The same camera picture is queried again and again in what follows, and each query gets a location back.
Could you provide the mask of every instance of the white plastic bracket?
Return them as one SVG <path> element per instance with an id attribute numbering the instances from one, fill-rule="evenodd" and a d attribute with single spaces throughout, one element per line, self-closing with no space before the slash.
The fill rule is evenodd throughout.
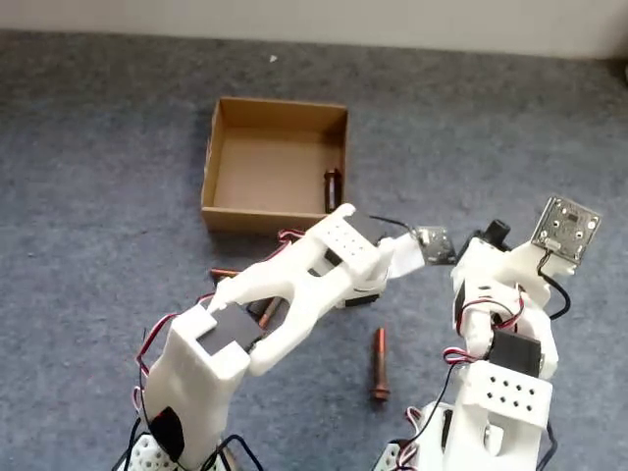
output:
<path id="1" fill-rule="evenodd" d="M 116 471 L 124 471 L 126 463 L 127 461 L 123 459 Z M 209 471 L 227 471 L 228 469 L 236 471 L 234 466 L 235 464 L 230 460 L 229 468 L 226 467 L 222 458 L 218 456 Z M 144 434 L 135 441 L 131 450 L 129 471 L 175 471 L 177 469 L 179 469 L 177 463 L 168 457 L 152 435 Z"/>

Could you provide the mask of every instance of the black wire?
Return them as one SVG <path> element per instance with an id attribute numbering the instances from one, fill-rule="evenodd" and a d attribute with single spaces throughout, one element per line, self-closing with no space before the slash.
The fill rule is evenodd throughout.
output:
<path id="1" fill-rule="evenodd" d="M 414 234 L 414 228 L 412 228 L 412 226 L 410 226 L 409 224 L 405 224 L 402 221 L 398 221 L 397 219 L 385 218 L 384 216 L 375 216 L 372 214 L 369 215 L 369 218 L 375 219 L 377 221 L 382 221 L 384 223 L 394 224 L 395 226 L 401 226 L 402 228 L 405 228 L 409 233 Z"/>
<path id="2" fill-rule="evenodd" d="M 409 446 L 412 442 L 416 441 L 419 437 L 421 437 L 421 435 L 423 435 L 423 432 L 425 432 L 425 430 L 428 428 L 428 425 L 430 425 L 430 422 L 432 422 L 432 418 L 434 417 L 434 414 L 436 413 L 436 409 L 439 408 L 439 404 L 443 400 L 443 397 L 445 396 L 445 392 L 447 391 L 447 386 L 449 386 L 449 380 L 451 379 L 451 373 L 453 372 L 453 369 L 456 366 L 457 366 L 457 363 L 454 363 L 453 365 L 451 365 L 449 367 L 449 371 L 447 371 L 447 376 L 445 376 L 445 383 L 443 384 L 443 389 L 441 390 L 441 393 L 439 394 L 439 397 L 436 399 L 436 402 L 434 404 L 434 408 L 432 409 L 432 412 L 430 412 L 428 420 L 425 421 L 425 424 L 423 425 L 423 427 L 421 427 L 421 430 L 419 430 L 414 437 L 409 439 L 405 443 L 405 445 L 399 450 L 399 454 L 401 454 L 405 450 L 405 448 L 407 446 Z M 407 466 L 399 466 L 399 467 L 397 467 L 395 469 L 396 470 L 406 470 L 406 469 L 412 469 L 412 468 L 408 468 Z"/>
<path id="3" fill-rule="evenodd" d="M 246 451 L 248 457 L 251 458 L 251 461 L 253 461 L 253 463 L 255 463 L 255 467 L 257 467 L 258 471 L 264 471 L 262 463 L 259 462 L 259 459 L 257 459 L 257 456 L 255 456 L 253 451 L 251 451 L 251 448 L 248 447 L 248 445 L 240 435 L 236 434 L 232 434 L 226 437 L 223 442 L 216 447 L 214 452 L 209 455 L 209 458 L 205 460 L 199 471 L 209 471 L 209 468 L 214 465 L 216 457 L 219 456 L 223 452 L 223 449 L 225 449 L 227 445 L 233 440 L 238 441 L 242 448 L 244 448 L 244 451 Z"/>
<path id="4" fill-rule="evenodd" d="M 546 466 L 558 451 L 558 439 L 553 434 L 553 428 L 551 427 L 550 421 L 548 421 L 548 436 L 549 441 L 551 442 L 551 446 L 549 447 L 548 451 L 546 451 L 546 454 L 543 456 L 543 458 L 541 458 L 539 464 L 537 464 L 537 471 L 543 471 L 544 469 L 546 469 Z"/>
<path id="5" fill-rule="evenodd" d="M 137 427 L 141 423 L 141 419 L 137 417 L 135 419 L 135 423 L 131 428 L 131 436 L 129 437 L 129 447 L 127 448 L 127 460 L 125 461 L 125 469 L 124 471 L 129 471 L 129 466 L 131 466 L 131 453 L 133 451 L 133 444 L 135 443 L 135 434 L 137 433 Z"/>
<path id="6" fill-rule="evenodd" d="M 225 468 L 226 471 L 232 471 L 232 467 L 229 464 L 229 461 L 227 461 L 227 457 L 225 456 L 225 454 L 223 452 L 220 452 L 219 454 L 221 461 L 223 462 L 223 467 Z"/>
<path id="7" fill-rule="evenodd" d="M 556 280 L 554 280 L 553 278 L 549 277 L 548 275 L 546 275 L 545 273 L 541 271 L 541 269 L 546 265 L 546 263 L 548 263 L 548 260 L 550 260 L 550 257 L 551 257 L 551 251 L 547 250 L 546 254 L 543 256 L 543 258 L 539 262 L 539 265 L 537 266 L 537 273 L 539 274 L 541 278 L 543 278 L 546 281 L 546 283 L 548 283 L 556 291 L 558 291 L 565 300 L 565 305 L 562 307 L 562 309 L 560 309 L 558 312 L 549 316 L 551 320 L 555 321 L 559 317 L 564 316 L 569 311 L 569 309 L 571 309 L 571 297 L 569 297 L 569 293 L 565 290 L 565 288 L 559 285 Z"/>

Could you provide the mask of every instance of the copper bolt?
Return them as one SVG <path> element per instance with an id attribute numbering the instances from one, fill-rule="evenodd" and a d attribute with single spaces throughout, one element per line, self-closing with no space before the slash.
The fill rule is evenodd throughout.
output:
<path id="1" fill-rule="evenodd" d="M 391 390 L 386 376 L 386 331 L 383 328 L 375 331 L 373 341 L 373 379 L 371 396 L 376 400 L 388 400 Z"/>
<path id="2" fill-rule="evenodd" d="M 238 270 L 231 270 L 229 268 L 212 268 L 209 270 L 209 275 L 212 277 L 214 285 L 217 285 L 223 278 L 233 278 L 238 274 Z"/>
<path id="3" fill-rule="evenodd" d="M 264 314 L 259 318 L 257 325 L 262 329 L 266 329 L 268 323 L 271 320 L 271 317 L 277 312 L 277 308 L 282 303 L 282 299 L 280 297 L 274 297 L 271 303 L 268 305 L 266 309 L 264 309 Z"/>

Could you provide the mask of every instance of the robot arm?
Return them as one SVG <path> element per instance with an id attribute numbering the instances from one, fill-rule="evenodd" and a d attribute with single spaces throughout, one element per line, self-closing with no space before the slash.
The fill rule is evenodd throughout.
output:
<path id="1" fill-rule="evenodd" d="M 197 304 L 174 320 L 150 368 L 144 401 L 155 440 L 185 469 L 200 466 L 221 440 L 244 375 L 272 368 L 335 305 L 381 291 L 406 238 L 384 237 L 377 223 L 344 204 L 270 260 L 219 282 L 207 308 Z M 414 268 L 424 263 L 419 257 Z M 267 334 L 240 306 L 274 296 L 290 308 Z"/>
<path id="2" fill-rule="evenodd" d="M 548 279 L 574 273 L 599 222 L 596 213 L 552 198 L 531 240 L 512 250 L 503 243 L 509 228 L 499 221 L 470 237 L 451 272 L 453 326 L 469 364 L 455 405 L 437 401 L 423 409 L 424 433 L 413 439 L 421 449 L 405 464 L 426 471 L 536 468 L 558 363 L 544 310 Z"/>

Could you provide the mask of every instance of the brown cylinder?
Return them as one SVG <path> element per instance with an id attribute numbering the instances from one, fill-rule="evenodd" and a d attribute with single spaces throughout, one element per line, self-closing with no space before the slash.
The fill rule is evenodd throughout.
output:
<path id="1" fill-rule="evenodd" d="M 383 328 L 375 331 L 373 341 L 373 383 L 371 396 L 376 400 L 388 400 L 391 391 L 386 375 L 386 331 Z"/>

